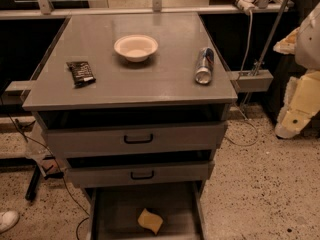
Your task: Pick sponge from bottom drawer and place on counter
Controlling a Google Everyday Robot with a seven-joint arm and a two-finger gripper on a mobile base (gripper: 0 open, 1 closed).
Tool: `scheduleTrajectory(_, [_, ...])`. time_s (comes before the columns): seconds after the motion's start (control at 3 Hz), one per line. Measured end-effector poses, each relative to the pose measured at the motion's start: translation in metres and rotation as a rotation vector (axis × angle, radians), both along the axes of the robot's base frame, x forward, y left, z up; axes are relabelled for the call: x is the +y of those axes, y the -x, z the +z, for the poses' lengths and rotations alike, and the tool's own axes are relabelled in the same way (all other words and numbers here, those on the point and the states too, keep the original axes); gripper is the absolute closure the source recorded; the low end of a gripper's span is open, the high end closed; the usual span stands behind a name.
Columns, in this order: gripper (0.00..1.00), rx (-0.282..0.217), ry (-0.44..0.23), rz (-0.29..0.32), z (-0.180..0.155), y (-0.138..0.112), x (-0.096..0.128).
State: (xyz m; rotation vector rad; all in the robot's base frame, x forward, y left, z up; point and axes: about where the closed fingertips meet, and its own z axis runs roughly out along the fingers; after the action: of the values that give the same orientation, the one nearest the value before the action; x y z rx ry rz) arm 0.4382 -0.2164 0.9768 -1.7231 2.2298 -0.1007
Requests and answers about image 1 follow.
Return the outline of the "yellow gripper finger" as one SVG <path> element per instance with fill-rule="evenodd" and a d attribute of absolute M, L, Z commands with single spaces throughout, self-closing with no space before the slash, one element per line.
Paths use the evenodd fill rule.
<path fill-rule="evenodd" d="M 274 45 L 273 50 L 275 52 L 285 54 L 285 55 L 294 54 L 298 31 L 299 31 L 299 28 L 296 28 L 293 31 L 291 31 L 285 38 L 278 41 Z"/>
<path fill-rule="evenodd" d="M 275 134 L 284 139 L 298 135 L 320 111 L 320 72 L 307 71 L 287 83 L 284 106 L 281 108 Z"/>

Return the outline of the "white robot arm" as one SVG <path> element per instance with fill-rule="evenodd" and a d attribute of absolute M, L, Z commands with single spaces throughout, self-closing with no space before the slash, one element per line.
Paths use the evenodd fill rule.
<path fill-rule="evenodd" d="M 306 69 L 300 78 L 289 79 L 277 118 L 275 134 L 289 139 L 298 135 L 320 112 L 320 3 L 273 50 L 292 54 L 295 62 Z"/>

